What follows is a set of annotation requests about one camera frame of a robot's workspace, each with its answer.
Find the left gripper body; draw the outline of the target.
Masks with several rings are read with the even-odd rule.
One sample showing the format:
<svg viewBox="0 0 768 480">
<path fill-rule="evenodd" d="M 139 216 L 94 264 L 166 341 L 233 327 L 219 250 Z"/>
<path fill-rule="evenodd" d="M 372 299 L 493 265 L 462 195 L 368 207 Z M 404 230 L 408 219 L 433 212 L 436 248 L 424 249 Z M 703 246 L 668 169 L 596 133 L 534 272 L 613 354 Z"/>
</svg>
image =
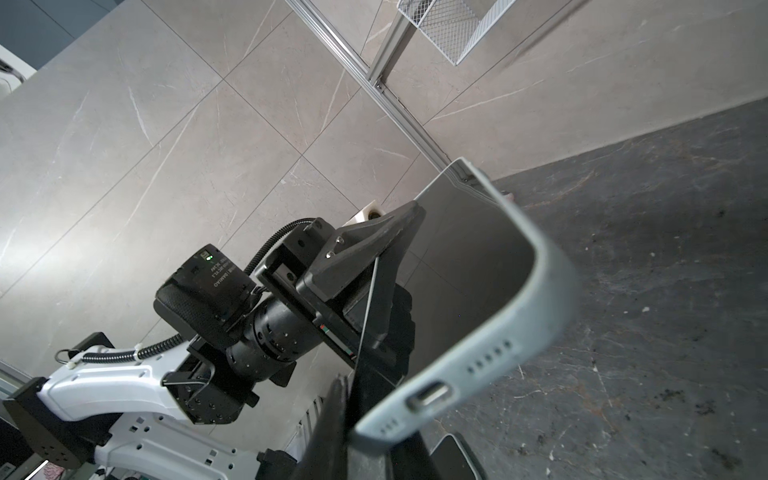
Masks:
<svg viewBox="0 0 768 480">
<path fill-rule="evenodd" d="M 284 386 L 297 360 L 325 343 L 351 366 L 370 364 L 389 382 L 407 373 L 414 349 L 412 297 L 398 269 L 377 258 L 339 296 L 321 302 L 297 291 L 299 280 L 337 229 L 322 218 L 293 221 L 251 260 L 267 298 L 251 317 L 251 378 Z"/>
</svg>

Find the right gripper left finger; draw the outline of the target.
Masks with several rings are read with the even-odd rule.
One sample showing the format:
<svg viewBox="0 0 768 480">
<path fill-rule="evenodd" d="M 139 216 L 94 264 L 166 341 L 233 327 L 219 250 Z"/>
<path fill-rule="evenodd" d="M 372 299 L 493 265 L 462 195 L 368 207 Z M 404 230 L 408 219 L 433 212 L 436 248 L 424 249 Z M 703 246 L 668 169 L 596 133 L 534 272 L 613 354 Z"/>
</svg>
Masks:
<svg viewBox="0 0 768 480">
<path fill-rule="evenodd" d="M 291 479 L 348 478 L 347 407 L 348 380 L 339 376 L 331 383 L 307 449 Z"/>
</svg>

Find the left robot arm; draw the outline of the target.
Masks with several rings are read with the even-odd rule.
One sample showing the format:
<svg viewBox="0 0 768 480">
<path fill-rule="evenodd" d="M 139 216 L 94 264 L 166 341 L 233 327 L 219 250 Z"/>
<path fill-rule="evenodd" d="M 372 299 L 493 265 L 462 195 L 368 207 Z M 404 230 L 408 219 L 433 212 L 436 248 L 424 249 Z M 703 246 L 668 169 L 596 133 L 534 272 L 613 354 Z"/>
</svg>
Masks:
<svg viewBox="0 0 768 480">
<path fill-rule="evenodd" d="M 3 407 L 30 448 L 75 469 L 86 463 L 153 479 L 344 479 L 348 435 L 379 385 L 397 384 L 414 347 L 411 297 L 396 282 L 425 210 L 335 228 L 303 218 L 275 232 L 247 266 L 206 245 L 157 290 L 173 330 L 116 349 L 94 333 L 60 368 L 20 386 Z M 335 380 L 300 458 L 250 454 L 199 432 L 258 403 L 257 384 L 286 386 L 298 360 L 325 344 L 355 373 Z"/>
</svg>

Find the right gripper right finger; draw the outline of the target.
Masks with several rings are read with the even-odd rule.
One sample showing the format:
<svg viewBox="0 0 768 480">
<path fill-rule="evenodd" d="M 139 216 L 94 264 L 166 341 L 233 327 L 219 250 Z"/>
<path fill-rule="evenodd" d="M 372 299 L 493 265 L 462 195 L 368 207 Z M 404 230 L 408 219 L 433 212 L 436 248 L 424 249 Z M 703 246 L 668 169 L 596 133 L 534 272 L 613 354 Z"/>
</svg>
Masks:
<svg viewBox="0 0 768 480">
<path fill-rule="evenodd" d="M 393 480 L 441 479 L 419 432 L 389 451 L 389 478 Z"/>
</svg>

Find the phone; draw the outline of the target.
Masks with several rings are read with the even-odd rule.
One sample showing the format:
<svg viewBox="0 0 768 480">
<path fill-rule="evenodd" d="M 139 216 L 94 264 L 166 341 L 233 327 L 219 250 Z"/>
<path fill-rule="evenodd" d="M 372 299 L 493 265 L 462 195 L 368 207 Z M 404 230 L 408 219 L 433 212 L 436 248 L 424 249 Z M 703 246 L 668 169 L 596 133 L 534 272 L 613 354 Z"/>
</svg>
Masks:
<svg viewBox="0 0 768 480">
<path fill-rule="evenodd" d="M 575 318 L 565 253 L 466 159 L 417 197 L 425 218 L 406 254 L 415 341 L 399 384 L 350 431 L 380 454 L 548 348 Z"/>
<path fill-rule="evenodd" d="M 430 452 L 439 478 L 443 480 L 481 480 L 481 467 L 475 461 L 461 437 L 448 433 Z"/>
</svg>

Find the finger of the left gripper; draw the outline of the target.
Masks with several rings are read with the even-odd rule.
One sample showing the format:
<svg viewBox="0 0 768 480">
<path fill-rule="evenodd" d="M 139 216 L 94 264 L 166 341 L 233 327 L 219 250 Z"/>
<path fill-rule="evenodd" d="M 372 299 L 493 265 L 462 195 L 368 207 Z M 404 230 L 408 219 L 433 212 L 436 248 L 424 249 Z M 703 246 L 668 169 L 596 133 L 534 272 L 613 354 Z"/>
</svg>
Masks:
<svg viewBox="0 0 768 480">
<path fill-rule="evenodd" d="M 337 229 L 299 280 L 297 291 L 329 302 L 379 257 L 398 269 L 425 217 L 426 210 L 412 200 L 377 219 Z"/>
</svg>

